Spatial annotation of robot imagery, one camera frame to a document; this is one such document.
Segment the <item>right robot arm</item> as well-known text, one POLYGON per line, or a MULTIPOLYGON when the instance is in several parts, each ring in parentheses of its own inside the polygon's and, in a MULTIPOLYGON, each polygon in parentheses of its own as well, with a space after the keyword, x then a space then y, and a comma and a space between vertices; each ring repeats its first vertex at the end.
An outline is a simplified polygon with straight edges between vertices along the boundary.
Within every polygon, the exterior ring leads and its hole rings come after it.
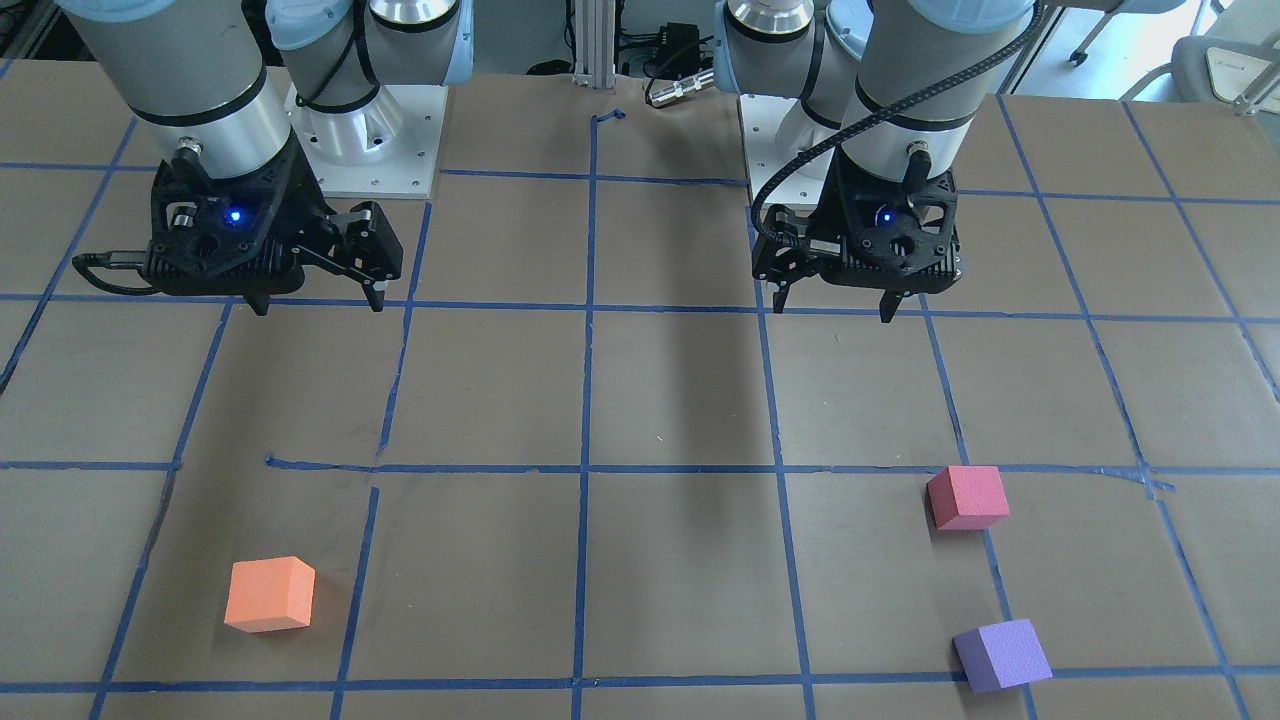
POLYGON ((282 101, 238 1, 64 1, 63 12, 164 151, 140 251, 70 261, 120 296, 238 296, 259 315, 307 266, 353 281, 379 313, 404 250, 372 191, 326 201, 330 169, 421 161, 394 87, 462 85, 470 1, 269 1, 294 96, 282 101))

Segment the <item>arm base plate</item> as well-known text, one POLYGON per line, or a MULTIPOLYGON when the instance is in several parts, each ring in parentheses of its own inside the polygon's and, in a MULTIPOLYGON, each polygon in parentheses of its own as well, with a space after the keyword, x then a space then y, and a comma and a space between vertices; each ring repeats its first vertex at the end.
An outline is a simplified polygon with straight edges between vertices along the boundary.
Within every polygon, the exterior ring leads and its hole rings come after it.
POLYGON ((801 218, 842 209, 873 214, 900 197, 913 154, 931 143, 904 117, 828 143, 879 110, 858 86, 833 118, 801 97, 745 95, 741 104, 750 200, 762 217, 774 205, 801 218))
POLYGON ((284 108, 325 195, 429 199, 448 96, 435 85, 384 86, 364 108, 325 114, 298 106, 291 86, 284 108))

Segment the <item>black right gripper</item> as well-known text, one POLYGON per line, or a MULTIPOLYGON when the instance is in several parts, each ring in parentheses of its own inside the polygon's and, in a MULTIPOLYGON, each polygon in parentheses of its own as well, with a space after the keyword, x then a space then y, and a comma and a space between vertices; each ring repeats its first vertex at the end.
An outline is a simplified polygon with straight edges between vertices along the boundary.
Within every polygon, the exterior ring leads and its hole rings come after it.
POLYGON ((229 179, 211 178, 204 155, 182 145, 152 183, 145 279, 174 296, 243 296, 266 316, 273 295, 303 284, 302 261, 355 281, 383 311, 404 258, 383 206, 320 215, 321 191, 294 133, 264 167, 229 179), (291 251, 298 237, 300 259, 291 251))

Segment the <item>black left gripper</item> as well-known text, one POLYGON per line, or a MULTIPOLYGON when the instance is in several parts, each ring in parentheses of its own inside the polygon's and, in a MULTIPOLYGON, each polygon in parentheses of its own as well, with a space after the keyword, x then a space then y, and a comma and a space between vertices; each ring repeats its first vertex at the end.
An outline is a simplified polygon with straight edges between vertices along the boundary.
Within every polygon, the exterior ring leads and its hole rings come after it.
POLYGON ((751 272, 781 314, 790 288, 818 273, 831 284, 883 290, 890 324, 904 295, 940 293, 963 275, 954 176, 934 173, 925 149, 909 149, 900 179, 882 179, 844 152, 833 155, 820 200, 806 217, 768 208, 751 251, 751 272))

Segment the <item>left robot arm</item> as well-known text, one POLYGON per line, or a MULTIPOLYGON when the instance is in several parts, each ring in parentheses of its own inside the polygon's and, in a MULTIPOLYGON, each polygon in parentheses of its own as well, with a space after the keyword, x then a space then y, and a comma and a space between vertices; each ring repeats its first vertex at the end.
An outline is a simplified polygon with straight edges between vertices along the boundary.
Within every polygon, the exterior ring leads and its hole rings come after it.
POLYGON ((795 97, 818 138, 751 199, 751 272, 785 310, 819 277, 879 290, 891 322, 910 296, 963 275, 952 167, 996 81, 1044 22, 1037 1, 873 1, 861 50, 837 26, 850 1, 721 1, 717 85, 795 97))

